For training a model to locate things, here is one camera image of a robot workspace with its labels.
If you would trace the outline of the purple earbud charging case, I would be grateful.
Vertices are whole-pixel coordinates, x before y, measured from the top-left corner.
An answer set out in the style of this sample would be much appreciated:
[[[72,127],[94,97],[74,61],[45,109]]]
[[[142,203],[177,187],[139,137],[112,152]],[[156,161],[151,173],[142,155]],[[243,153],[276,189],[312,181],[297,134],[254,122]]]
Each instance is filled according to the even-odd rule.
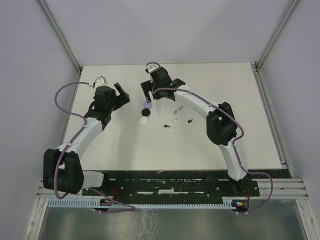
[[[146,108],[146,109],[151,109],[153,106],[153,104],[151,102],[144,102],[143,103],[143,107]]]

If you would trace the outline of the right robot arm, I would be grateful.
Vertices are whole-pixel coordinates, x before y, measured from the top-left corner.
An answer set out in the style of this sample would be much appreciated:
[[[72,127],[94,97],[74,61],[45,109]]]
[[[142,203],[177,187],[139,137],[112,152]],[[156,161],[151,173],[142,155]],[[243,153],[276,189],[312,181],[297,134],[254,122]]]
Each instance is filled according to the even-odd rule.
[[[251,177],[243,166],[236,141],[244,136],[244,130],[236,121],[229,103],[217,103],[192,91],[181,79],[172,80],[168,71],[156,62],[148,62],[145,71],[150,79],[141,83],[148,103],[163,98],[189,107],[205,119],[206,135],[217,145],[227,166],[227,184],[236,196],[247,191]]]

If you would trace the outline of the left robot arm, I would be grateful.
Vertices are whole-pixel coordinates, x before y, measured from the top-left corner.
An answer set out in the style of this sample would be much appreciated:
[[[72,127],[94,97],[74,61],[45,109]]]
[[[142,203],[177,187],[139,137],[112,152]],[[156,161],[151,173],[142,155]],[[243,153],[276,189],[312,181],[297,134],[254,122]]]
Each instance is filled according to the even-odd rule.
[[[81,157],[104,131],[112,113],[130,102],[130,96],[118,82],[110,87],[103,77],[95,80],[91,87],[95,92],[87,113],[74,114],[83,120],[83,126],[68,142],[47,149],[43,155],[43,186],[53,190],[59,200],[82,189],[93,188],[99,195],[106,195],[111,189],[102,172],[82,169]]]

